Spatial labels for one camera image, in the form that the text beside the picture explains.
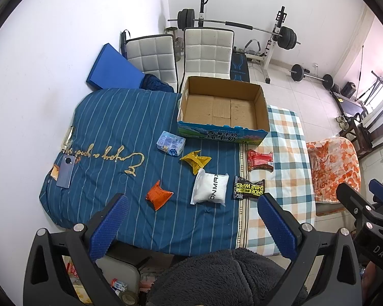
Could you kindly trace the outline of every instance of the plaid tablecloth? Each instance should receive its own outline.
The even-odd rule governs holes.
[[[241,145],[241,175],[252,182],[266,180],[266,192],[289,210],[299,223],[315,223],[315,200],[311,167],[301,122],[295,112],[268,105],[270,133],[260,146]],[[274,171],[247,170],[247,149],[274,153]],[[259,254],[279,254],[268,229],[257,212],[256,200],[240,201],[237,247]]]

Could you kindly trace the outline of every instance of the tape roll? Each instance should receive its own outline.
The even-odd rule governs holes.
[[[139,301],[138,295],[132,291],[122,291],[119,298],[125,306],[136,306]]]

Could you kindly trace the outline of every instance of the blue tissue package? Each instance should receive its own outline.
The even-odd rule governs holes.
[[[87,83],[96,89],[139,88],[145,75],[136,69],[111,44],[105,44],[99,53]]]
[[[186,139],[163,131],[156,145],[171,156],[179,156],[185,148]]]

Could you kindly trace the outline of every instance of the white and blue package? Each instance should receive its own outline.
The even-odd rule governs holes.
[[[171,156],[179,156],[185,148],[186,139],[163,131],[156,145],[163,152]]]

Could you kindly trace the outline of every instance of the silver screw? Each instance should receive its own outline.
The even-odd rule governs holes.
[[[304,224],[302,225],[302,229],[305,230],[305,231],[307,231],[307,232],[309,232],[309,231],[312,230],[312,226],[311,226],[309,223],[304,223]]]
[[[38,229],[37,230],[37,235],[44,236],[45,235],[45,229],[44,228]]]
[[[74,231],[76,231],[77,233],[84,230],[85,226],[82,224],[82,223],[78,223],[76,225],[74,225]]]
[[[347,235],[349,234],[349,230],[346,229],[346,228],[341,228],[341,234],[342,234],[343,236],[347,236]]]

